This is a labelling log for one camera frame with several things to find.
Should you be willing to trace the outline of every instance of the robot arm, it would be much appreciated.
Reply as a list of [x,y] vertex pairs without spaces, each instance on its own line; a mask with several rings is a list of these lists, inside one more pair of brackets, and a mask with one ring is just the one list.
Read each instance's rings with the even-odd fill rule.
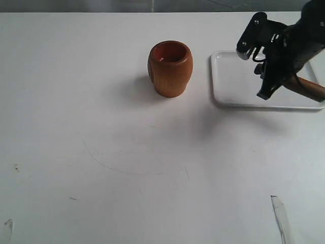
[[[290,26],[268,20],[263,12],[252,17],[237,53],[243,60],[253,54],[253,61],[260,63],[254,71],[263,80],[259,97],[267,100],[284,86],[315,101],[325,100],[325,87],[297,76],[306,62],[325,49],[324,11],[324,0],[312,0],[303,7],[301,19]],[[262,48],[266,58],[257,60]]]

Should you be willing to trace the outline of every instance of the white tabletop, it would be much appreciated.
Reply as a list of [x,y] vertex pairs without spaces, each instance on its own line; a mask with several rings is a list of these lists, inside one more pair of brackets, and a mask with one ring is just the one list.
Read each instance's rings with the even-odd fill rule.
[[[324,243],[325,113],[210,100],[209,56],[234,50],[251,17],[0,14],[0,229],[13,219],[12,244],[281,243],[270,195],[296,243]],[[164,40],[193,54],[174,99],[147,75]]]

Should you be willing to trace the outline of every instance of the wooden cup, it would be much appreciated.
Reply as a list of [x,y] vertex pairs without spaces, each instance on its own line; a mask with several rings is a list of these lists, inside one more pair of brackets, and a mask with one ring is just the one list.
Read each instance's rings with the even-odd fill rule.
[[162,96],[181,95],[192,75],[190,49],[181,42],[165,41],[155,45],[149,54],[148,72],[155,90]]

